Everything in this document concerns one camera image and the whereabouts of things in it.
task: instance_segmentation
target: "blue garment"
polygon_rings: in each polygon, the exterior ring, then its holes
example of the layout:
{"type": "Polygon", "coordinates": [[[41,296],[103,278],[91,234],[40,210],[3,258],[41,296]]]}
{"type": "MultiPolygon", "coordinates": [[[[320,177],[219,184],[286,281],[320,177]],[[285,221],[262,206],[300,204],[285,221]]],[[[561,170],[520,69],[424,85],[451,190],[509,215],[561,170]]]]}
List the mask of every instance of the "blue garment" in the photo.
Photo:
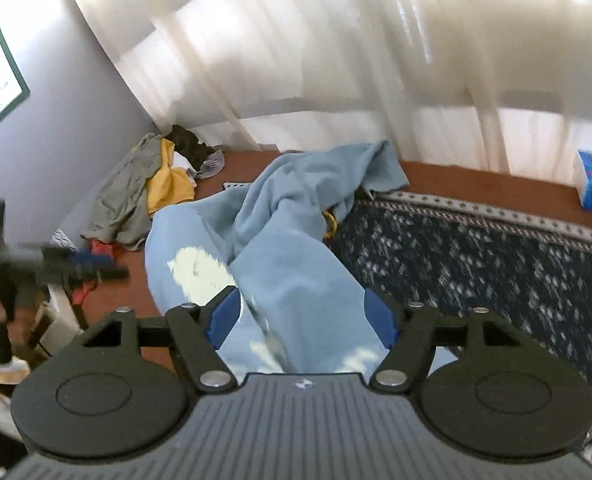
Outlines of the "blue garment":
{"type": "Polygon", "coordinates": [[[235,283],[246,305],[219,353],[238,377],[369,375],[387,351],[365,318],[364,289],[321,242],[321,211],[342,222],[359,187],[408,183],[388,142],[351,144],[281,155],[249,187],[165,207],[145,246],[154,302],[161,313],[204,304],[204,288],[235,283]]]}

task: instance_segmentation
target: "red cloth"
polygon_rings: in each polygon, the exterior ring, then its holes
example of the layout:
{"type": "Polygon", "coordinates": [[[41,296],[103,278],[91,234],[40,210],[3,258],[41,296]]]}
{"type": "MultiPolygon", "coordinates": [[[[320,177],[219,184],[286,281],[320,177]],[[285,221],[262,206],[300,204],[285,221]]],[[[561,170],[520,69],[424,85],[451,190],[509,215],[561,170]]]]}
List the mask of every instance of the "red cloth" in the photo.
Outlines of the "red cloth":
{"type": "MultiPolygon", "coordinates": [[[[122,245],[120,244],[103,244],[98,240],[92,239],[91,253],[94,256],[109,256],[112,260],[115,260],[116,256],[118,256],[121,251],[122,245]]],[[[71,303],[74,305],[82,305],[87,295],[90,291],[96,288],[97,284],[96,280],[89,280],[88,282],[83,283],[79,288],[73,290],[71,293],[71,303]]]]}

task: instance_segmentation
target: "wall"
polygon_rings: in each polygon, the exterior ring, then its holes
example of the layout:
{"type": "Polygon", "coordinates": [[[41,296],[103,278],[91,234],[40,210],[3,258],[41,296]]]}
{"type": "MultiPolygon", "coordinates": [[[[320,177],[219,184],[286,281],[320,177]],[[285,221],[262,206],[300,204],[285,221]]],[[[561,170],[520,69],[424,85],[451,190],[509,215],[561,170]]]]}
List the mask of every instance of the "wall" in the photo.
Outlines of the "wall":
{"type": "Polygon", "coordinates": [[[73,0],[0,0],[0,27],[31,92],[0,123],[5,236],[39,242],[155,126],[73,0]]]}

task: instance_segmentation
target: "curtain fold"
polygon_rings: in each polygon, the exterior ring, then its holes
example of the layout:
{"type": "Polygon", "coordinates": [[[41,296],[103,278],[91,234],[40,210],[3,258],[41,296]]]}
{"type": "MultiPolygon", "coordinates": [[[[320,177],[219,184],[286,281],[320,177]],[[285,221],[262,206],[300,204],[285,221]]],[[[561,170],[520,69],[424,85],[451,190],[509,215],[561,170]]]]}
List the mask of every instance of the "curtain fold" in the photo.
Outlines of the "curtain fold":
{"type": "Polygon", "coordinates": [[[76,0],[162,131],[234,149],[389,139],[569,183],[592,150],[592,0],[76,0]]]}

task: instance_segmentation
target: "dark patterned rug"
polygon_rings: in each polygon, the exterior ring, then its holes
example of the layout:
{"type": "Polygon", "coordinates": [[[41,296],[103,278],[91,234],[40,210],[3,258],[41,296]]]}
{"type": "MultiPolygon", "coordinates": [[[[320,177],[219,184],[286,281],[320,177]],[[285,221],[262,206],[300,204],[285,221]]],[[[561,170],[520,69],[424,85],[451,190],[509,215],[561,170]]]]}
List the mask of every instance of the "dark patterned rug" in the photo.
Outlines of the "dark patterned rug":
{"type": "Polygon", "coordinates": [[[489,307],[592,384],[592,230],[398,192],[358,201],[328,244],[362,286],[448,314],[489,307]]]}

